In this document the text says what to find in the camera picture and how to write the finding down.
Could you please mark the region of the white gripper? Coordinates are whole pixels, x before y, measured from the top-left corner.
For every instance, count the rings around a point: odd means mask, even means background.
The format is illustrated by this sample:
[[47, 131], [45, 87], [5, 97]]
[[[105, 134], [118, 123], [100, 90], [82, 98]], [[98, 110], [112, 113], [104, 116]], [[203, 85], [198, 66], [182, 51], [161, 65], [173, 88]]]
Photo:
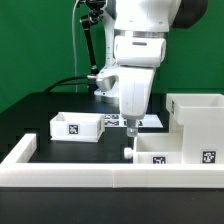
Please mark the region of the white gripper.
[[127, 120], [127, 135], [136, 137], [138, 125], [146, 113], [155, 70], [119, 67], [119, 108]]

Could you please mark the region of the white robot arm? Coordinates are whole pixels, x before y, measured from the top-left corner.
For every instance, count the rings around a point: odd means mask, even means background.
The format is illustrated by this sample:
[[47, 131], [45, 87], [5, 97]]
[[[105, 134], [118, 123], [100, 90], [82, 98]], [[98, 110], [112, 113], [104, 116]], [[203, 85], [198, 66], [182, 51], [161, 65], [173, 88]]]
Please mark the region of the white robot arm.
[[208, 0], [116, 0], [114, 62], [100, 71], [103, 92], [118, 87], [119, 110], [127, 120], [127, 135], [138, 135], [156, 69], [166, 54], [172, 28], [188, 29], [205, 14]]

